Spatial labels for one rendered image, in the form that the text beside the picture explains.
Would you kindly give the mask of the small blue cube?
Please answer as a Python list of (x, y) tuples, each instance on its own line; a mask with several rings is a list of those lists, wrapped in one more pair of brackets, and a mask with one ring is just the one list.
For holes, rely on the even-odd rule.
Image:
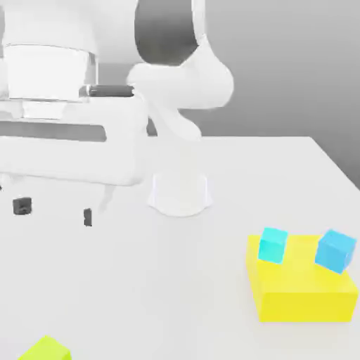
[(319, 240), (314, 263), (342, 274), (352, 261), (357, 240), (335, 230), (328, 230)]

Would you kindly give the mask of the small cyan cube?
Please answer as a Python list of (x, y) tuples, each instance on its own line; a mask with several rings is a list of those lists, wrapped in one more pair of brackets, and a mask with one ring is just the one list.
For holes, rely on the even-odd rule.
[(287, 231), (266, 227), (260, 237), (258, 259), (274, 264), (282, 264), (287, 239)]

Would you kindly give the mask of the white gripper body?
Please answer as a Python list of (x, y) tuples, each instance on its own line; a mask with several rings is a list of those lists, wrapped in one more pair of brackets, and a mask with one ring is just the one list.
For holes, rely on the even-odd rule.
[(143, 178), (148, 116), (138, 96), (91, 98), (60, 119), (0, 119), (0, 173), (114, 186)]

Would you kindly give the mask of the small lime green cube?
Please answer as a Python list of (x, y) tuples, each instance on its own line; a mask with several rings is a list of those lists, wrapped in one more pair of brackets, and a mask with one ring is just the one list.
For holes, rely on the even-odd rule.
[(70, 350), (50, 336), (44, 336), (17, 360), (72, 360)]

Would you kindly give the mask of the large yellow box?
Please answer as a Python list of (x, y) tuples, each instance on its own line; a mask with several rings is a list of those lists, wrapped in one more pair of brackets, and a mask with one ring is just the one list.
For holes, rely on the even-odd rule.
[(261, 322), (348, 322), (359, 290), (347, 271), (314, 263), (319, 235), (291, 235), (282, 264), (257, 258), (260, 236), (247, 237), (246, 268)]

